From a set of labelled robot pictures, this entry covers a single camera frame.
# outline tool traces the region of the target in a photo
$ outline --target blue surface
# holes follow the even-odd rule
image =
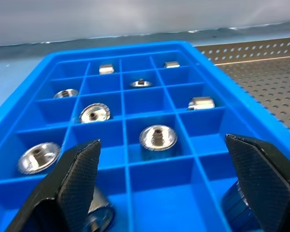
[[[181,67],[163,67],[174,60]],[[99,75],[99,65],[106,63],[116,73]],[[155,85],[129,89],[140,77]],[[80,94],[52,99],[61,88]],[[197,96],[211,96],[217,107],[187,111]],[[78,123],[82,109],[95,102],[107,104],[112,118]],[[177,132],[176,157],[142,161],[138,137],[153,124]],[[272,142],[290,159],[290,131],[188,43],[53,53],[0,108],[0,231],[53,168],[20,174],[16,165],[23,152],[55,142],[62,154],[96,138],[102,141],[97,185],[118,215],[111,231],[231,231],[220,206],[236,181],[226,133]]]

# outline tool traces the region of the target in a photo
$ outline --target pegboard surface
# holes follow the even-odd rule
[[[220,68],[290,129],[290,58]]]
[[[198,49],[290,129],[290,38]]]

